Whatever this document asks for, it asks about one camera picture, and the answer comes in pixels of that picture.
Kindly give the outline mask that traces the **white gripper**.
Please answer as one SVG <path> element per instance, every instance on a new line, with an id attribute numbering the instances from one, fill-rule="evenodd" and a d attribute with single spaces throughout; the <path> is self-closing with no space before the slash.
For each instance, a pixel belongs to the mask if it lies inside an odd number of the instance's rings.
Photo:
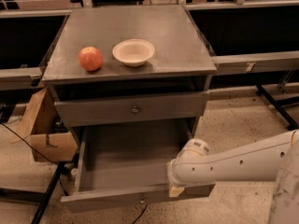
<path id="1" fill-rule="evenodd" d="M 169 197 L 177 198 L 184 186 L 194 184 L 199 180 L 195 176 L 195 166 L 200 159 L 209 154 L 209 145 L 201 139 L 190 139 L 178 155 L 167 164 Z"/>

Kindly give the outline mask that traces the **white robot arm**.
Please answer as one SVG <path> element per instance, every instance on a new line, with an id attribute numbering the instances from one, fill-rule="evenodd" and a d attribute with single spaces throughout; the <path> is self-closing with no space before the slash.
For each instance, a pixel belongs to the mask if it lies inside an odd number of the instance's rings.
<path id="1" fill-rule="evenodd" d="M 299 224 L 298 130 L 222 153 L 209 151 L 206 142 L 191 139 L 167 164 L 171 198 L 188 186 L 217 181 L 275 181 L 267 224 Z"/>

